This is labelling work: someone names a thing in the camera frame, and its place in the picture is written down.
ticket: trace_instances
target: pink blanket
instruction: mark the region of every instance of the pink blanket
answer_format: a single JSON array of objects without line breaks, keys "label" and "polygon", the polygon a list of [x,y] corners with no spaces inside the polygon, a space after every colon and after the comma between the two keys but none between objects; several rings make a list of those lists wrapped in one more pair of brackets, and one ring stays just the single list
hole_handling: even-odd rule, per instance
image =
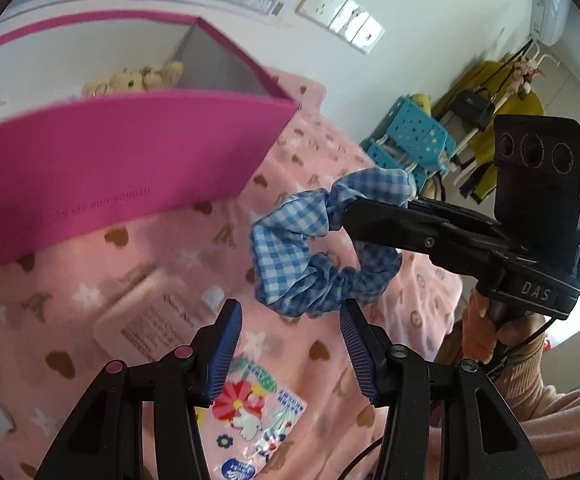
[{"label": "pink blanket", "polygon": [[[323,97],[314,83],[279,75],[298,98]],[[339,176],[372,164],[315,105],[304,101],[235,199],[111,226],[0,268],[0,406],[14,424],[0,443],[6,480],[34,476],[72,407],[110,359],[92,338],[93,322],[149,266],[176,270],[208,304],[241,301],[238,352],[245,351],[306,401],[305,414],[262,475],[334,480],[382,434],[385,413],[359,392],[338,313],[286,319],[254,299],[248,238],[253,221],[289,194],[329,188]],[[340,268],[358,266],[343,231],[315,246]],[[425,256],[405,253],[400,273],[365,312],[394,342],[431,360],[452,326],[460,292],[459,277]],[[144,433],[145,466],[157,478],[152,437],[148,429]],[[216,445],[204,442],[209,457]],[[375,459],[363,461],[352,480],[363,478]]]}]

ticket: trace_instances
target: stuffed toy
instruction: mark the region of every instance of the stuffed toy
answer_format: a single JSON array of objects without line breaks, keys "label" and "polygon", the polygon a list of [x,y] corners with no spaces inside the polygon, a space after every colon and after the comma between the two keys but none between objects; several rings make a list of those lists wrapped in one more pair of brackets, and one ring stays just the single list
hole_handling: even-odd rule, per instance
[{"label": "stuffed toy", "polygon": [[140,70],[123,69],[108,81],[86,83],[81,90],[84,97],[145,92],[174,88],[183,74],[183,63],[172,61],[165,65],[150,64]]}]

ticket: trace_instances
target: scrunchie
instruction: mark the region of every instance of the scrunchie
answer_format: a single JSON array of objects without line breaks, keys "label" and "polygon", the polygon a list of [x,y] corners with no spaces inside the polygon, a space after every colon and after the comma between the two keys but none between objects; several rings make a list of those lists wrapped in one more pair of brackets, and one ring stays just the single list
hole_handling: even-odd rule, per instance
[{"label": "scrunchie", "polygon": [[340,230],[346,208],[357,198],[404,206],[411,195],[404,171],[370,168],[340,178],[330,192],[315,189],[288,197],[252,227],[257,301],[290,317],[320,317],[348,298],[371,304],[401,268],[394,248],[353,242],[360,270],[339,272],[326,254],[311,255],[306,240]]}]

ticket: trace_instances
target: screw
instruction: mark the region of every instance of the screw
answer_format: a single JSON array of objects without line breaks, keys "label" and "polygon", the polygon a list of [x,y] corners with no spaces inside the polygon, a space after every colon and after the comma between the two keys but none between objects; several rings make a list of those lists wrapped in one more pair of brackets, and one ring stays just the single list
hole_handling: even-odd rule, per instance
[{"label": "screw", "polygon": [[111,375],[118,374],[123,369],[124,369],[124,364],[121,361],[110,361],[106,365],[106,371]]},{"label": "screw", "polygon": [[399,359],[403,359],[408,356],[408,349],[403,345],[393,345],[392,348],[390,348],[390,354]]},{"label": "screw", "polygon": [[461,368],[463,368],[466,372],[476,372],[479,368],[479,365],[472,359],[462,359]]},{"label": "screw", "polygon": [[193,354],[193,349],[190,346],[180,346],[174,351],[174,355],[179,359],[187,359]]}]

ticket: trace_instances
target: black handbag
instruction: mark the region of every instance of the black handbag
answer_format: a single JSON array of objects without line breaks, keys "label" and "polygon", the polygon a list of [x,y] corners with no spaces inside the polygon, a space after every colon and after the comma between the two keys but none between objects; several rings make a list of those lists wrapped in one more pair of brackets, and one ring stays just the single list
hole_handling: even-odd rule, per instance
[{"label": "black handbag", "polygon": [[490,99],[479,95],[478,92],[483,90],[486,89],[461,90],[450,105],[450,110],[457,117],[480,132],[486,131],[495,110],[494,103]]}]

